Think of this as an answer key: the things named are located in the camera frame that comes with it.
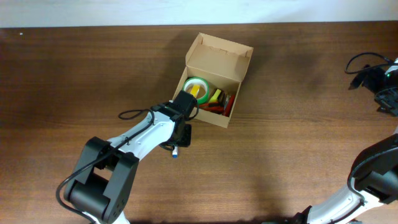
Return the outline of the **small yellow tape roll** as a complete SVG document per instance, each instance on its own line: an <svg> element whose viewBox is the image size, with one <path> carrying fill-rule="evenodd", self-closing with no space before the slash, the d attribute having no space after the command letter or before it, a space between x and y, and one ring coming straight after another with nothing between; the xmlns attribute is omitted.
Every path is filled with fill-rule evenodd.
<svg viewBox="0 0 398 224"><path fill-rule="evenodd" d="M200 92L200 89L201 89L200 85L194 84L190 90L190 94L196 98Z"/></svg>

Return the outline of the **green tape roll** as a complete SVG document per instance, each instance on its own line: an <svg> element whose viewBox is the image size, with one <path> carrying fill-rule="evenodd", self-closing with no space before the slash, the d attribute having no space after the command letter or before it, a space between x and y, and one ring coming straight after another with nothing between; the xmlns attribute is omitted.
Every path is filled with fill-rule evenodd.
<svg viewBox="0 0 398 224"><path fill-rule="evenodd" d="M196 97L198 104L200 105L206 103L209 98L210 87L208 85L208 82L203 78L199 77L188 78L183 84L182 90L186 91L187 93L190 93L190 90L194 84L198 84L201 86L200 92Z"/></svg>

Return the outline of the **yellow highlighter pen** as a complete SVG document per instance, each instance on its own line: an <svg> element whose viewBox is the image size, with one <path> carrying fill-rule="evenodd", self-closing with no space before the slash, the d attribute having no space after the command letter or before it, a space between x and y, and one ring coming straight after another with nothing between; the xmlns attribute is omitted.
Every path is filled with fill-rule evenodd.
<svg viewBox="0 0 398 224"><path fill-rule="evenodd" d="M209 99L209 103L217 103L218 102L218 98L220 96L220 94L222 93L222 91L220 89L216 89L214 94L211 96L211 98Z"/></svg>

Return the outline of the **orange utility knife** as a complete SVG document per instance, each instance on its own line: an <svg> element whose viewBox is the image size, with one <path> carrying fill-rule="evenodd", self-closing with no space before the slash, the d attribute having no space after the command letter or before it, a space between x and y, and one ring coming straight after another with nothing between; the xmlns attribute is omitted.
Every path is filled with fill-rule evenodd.
<svg viewBox="0 0 398 224"><path fill-rule="evenodd" d="M224 112L224 106L221 103L204 103L199 105L199 109L217 114Z"/></svg>

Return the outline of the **blue white marker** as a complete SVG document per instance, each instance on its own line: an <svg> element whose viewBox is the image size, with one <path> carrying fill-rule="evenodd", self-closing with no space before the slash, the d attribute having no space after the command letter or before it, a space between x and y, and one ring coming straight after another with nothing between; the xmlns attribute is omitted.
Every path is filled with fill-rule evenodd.
<svg viewBox="0 0 398 224"><path fill-rule="evenodd" d="M174 149L172 151L172 157L177 158L178 157L178 147L174 146Z"/></svg>

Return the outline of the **red black stapler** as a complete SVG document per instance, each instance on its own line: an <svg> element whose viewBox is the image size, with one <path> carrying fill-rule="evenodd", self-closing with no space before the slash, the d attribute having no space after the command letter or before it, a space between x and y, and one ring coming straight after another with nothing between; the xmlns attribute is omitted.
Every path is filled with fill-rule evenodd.
<svg viewBox="0 0 398 224"><path fill-rule="evenodd" d="M228 100L224 105L224 111L222 113L223 116L229 117L232 107L234 105L236 95L228 95Z"/></svg>

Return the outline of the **brown cardboard box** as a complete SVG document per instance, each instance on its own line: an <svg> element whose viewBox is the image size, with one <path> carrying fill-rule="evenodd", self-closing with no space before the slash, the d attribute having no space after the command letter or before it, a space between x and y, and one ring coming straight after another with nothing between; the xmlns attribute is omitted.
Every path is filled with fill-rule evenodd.
<svg viewBox="0 0 398 224"><path fill-rule="evenodd" d="M208 82L209 98L216 89L225 95L236 95L229 117L199 110L196 119L227 128L231 120L241 84L248 70L253 47L200 33L185 56L185 68L174 95L178 95L188 78L199 77Z"/></svg>

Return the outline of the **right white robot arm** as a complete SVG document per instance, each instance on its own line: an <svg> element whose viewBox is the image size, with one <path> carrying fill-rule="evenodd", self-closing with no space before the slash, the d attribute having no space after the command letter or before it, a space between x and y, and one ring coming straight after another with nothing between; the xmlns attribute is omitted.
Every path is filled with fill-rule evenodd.
<svg viewBox="0 0 398 224"><path fill-rule="evenodd" d="M363 86L374 93L379 111L397 116L397 62L366 65L349 89ZM286 223L350 223L360 214L397 200L397 131L360 152L345 185L321 204L309 206Z"/></svg>

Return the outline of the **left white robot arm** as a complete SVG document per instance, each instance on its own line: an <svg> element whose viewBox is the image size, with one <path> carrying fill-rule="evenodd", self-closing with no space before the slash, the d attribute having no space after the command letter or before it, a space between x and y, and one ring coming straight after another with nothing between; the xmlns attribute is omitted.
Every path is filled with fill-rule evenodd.
<svg viewBox="0 0 398 224"><path fill-rule="evenodd" d="M177 154L191 141L197 99L180 91L173 101L134 110L146 117L125 133L86 142L73 173L56 189L58 203L91 223L128 223L129 200L139 162L155 147Z"/></svg>

